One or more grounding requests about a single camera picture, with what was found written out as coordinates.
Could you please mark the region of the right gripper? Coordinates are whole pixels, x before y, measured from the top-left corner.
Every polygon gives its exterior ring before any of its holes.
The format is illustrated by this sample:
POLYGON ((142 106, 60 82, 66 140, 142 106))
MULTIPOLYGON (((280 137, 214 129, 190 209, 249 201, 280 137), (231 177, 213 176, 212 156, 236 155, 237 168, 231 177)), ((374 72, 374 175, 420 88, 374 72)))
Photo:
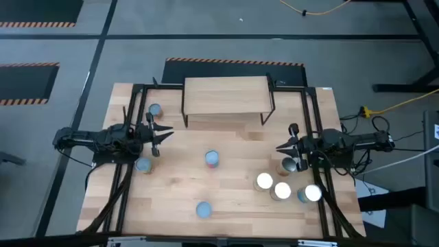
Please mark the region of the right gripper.
POLYGON ((296 170, 298 172, 303 172, 309 168, 309 162, 308 162, 308 147, 306 144, 306 138, 300 138, 298 136, 299 133, 299 127, 297 123, 291 123, 289 125, 289 134, 292 136, 290 137, 286 143, 281 144, 276 147, 277 152, 281 154, 286 154, 294 159, 296 159, 296 170))

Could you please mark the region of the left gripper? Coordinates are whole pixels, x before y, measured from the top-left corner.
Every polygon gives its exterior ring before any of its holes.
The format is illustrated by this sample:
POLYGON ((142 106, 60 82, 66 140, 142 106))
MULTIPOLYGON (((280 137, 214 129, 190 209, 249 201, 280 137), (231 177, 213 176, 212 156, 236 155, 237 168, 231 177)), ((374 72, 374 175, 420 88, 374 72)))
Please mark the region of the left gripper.
POLYGON ((157 135, 157 132, 172 130, 171 126, 160 126, 154 121, 154 116, 151 113, 146 113, 147 125, 140 123, 137 126, 136 136, 142 143, 152 144, 152 155, 154 157, 160 156, 158 145, 160 145, 167 137, 171 136, 173 132, 157 135))

